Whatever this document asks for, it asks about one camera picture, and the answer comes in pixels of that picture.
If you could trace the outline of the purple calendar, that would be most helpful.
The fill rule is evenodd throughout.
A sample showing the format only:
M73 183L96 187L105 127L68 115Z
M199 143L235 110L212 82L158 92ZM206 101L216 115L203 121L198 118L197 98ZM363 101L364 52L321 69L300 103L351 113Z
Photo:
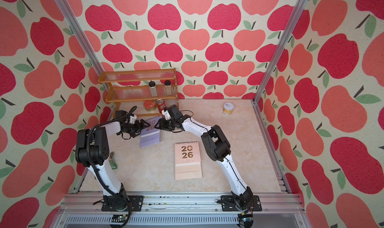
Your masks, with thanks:
M160 142L160 130L155 128L155 125L159 119L161 119L161 116L146 120L146 122L151 124L150 134L146 136L141 136L140 148L151 146Z

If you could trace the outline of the pink calendar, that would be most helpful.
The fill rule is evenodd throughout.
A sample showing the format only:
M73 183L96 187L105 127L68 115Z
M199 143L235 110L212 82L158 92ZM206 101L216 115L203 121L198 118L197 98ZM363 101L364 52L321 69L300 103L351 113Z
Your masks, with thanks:
M200 146L197 141L175 144L175 180L202 178Z

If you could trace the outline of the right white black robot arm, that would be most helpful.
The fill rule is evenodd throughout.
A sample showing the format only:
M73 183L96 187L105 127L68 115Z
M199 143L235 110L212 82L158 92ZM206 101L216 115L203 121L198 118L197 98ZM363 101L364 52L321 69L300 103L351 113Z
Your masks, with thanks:
M170 132L180 129L200 137L208 157L219 164L227 178L237 206L244 210L254 203L253 192L241 178L231 156L231 145L218 125L207 126L185 115L180 119L161 118L155 128Z

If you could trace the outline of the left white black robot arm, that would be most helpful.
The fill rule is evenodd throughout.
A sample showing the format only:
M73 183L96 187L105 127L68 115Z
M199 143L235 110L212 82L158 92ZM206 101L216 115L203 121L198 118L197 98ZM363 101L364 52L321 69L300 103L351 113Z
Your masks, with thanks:
M123 121L108 121L90 129L77 132L75 159L77 163L88 168L103 188L104 201L116 200L129 204L129 198L121 182L118 181L111 168L108 138L113 135L127 133L131 138L141 134L141 131L151 125L139 120L134 123Z

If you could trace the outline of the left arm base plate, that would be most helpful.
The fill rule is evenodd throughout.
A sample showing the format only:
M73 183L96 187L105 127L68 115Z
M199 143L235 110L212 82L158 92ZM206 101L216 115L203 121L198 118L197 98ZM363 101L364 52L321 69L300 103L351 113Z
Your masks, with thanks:
M114 196L104 196L100 201L103 212L140 212L143 204L143 196L125 196L116 198Z

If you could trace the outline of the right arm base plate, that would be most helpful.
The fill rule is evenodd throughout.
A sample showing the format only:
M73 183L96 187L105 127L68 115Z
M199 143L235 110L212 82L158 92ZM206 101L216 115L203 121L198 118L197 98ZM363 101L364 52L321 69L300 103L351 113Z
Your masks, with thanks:
M223 212L261 212L262 204L260 201L259 196L253 196L253 198L250 200L248 204L248 208L241 209L239 208L235 203L235 197L234 196L221 196L218 201L216 201L217 204L220 204L222 207Z

